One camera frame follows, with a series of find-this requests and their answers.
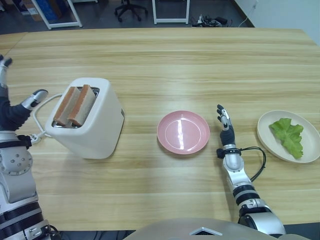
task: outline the toaster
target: toaster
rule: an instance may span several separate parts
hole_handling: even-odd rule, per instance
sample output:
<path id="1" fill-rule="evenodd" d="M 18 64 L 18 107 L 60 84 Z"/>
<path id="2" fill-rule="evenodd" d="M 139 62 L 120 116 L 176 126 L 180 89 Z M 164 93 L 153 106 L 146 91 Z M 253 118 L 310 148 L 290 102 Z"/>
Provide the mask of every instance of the toaster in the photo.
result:
<path id="1" fill-rule="evenodd" d="M 90 85 L 95 100 L 82 126 L 65 126 L 54 116 L 70 87 L 79 90 Z M 103 78 L 82 77 L 74 80 L 62 94 L 46 121 L 46 132 L 71 152 L 85 159 L 105 159 L 115 150 L 124 124 L 125 113 L 110 82 Z"/>

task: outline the cardboard box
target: cardboard box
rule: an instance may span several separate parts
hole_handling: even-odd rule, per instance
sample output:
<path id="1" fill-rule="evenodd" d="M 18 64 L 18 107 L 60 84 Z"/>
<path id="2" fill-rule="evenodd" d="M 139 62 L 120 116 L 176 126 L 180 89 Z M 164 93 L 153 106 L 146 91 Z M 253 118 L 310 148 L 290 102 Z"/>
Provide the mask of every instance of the cardboard box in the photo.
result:
<path id="1" fill-rule="evenodd" d="M 42 21 L 42 17 L 38 13 L 38 11 L 37 11 L 35 5 L 32 3 L 32 1 L 31 0 L 22 0 L 22 1 L 24 3 L 24 6 L 26 7 L 28 12 L 30 13 L 31 17 L 33 18 L 33 20 L 35 20 L 36 22 Z"/>
<path id="2" fill-rule="evenodd" d="M 30 15 L 22 0 L 12 0 L 15 7 L 22 15 Z"/>

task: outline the office chair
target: office chair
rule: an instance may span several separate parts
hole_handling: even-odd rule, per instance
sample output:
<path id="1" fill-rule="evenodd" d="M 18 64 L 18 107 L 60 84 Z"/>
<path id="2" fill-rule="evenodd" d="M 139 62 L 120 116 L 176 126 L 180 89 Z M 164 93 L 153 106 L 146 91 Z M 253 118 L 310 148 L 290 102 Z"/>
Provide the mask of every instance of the office chair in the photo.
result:
<path id="1" fill-rule="evenodd" d="M 121 23 L 122 22 L 122 14 L 124 14 L 127 10 L 131 10 L 131 12 L 137 16 L 138 21 L 141 21 L 141 17 L 136 13 L 135 9 L 143 9 L 145 14 L 148 14 L 148 10 L 144 6 L 136 5 L 136 4 L 131 4 L 130 0 L 121 0 L 122 5 L 118 6 L 114 10 L 114 15 L 118 16 L 118 21 Z"/>

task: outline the lettuce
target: lettuce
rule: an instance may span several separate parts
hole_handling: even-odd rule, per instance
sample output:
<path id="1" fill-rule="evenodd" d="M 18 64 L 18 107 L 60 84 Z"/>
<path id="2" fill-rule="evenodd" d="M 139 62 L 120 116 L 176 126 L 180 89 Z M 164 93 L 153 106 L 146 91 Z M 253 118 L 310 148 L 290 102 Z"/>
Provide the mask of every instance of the lettuce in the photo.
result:
<path id="1" fill-rule="evenodd" d="M 276 138 L 281 141 L 282 146 L 295 158 L 303 156 L 300 133 L 304 127 L 297 124 L 291 125 L 291 118 L 280 118 L 280 120 L 269 125 Z"/>

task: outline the toast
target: toast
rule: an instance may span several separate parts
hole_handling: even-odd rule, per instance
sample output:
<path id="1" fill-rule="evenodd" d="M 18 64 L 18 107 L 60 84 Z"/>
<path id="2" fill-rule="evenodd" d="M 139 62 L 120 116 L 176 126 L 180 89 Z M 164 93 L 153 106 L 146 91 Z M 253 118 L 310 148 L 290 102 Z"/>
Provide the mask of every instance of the toast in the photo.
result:
<path id="1" fill-rule="evenodd" d="M 68 116 L 76 105 L 79 96 L 80 90 L 75 86 L 70 87 L 56 111 L 53 120 L 61 126 L 65 126 L 69 122 Z"/>
<path id="2" fill-rule="evenodd" d="M 95 100 L 96 95 L 91 87 L 87 84 L 83 85 L 73 110 L 68 116 L 68 120 L 76 126 L 81 127 L 85 123 Z"/>

